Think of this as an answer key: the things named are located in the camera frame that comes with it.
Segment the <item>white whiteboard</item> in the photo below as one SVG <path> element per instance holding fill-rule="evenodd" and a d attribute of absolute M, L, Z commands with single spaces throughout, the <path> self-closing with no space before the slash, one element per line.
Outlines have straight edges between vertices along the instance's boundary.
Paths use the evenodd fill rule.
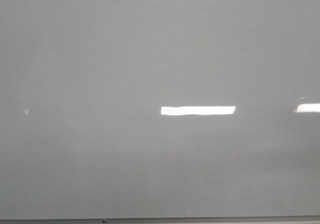
<path fill-rule="evenodd" d="M 318 215 L 320 0 L 0 0 L 2 219 Z"/>

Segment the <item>grey whiteboard bottom rail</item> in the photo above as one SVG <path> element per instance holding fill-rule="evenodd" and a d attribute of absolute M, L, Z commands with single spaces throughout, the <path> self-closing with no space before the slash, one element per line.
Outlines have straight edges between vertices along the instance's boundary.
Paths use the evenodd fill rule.
<path fill-rule="evenodd" d="M 319 223 L 319 215 L 2 219 L 1 223 Z"/>

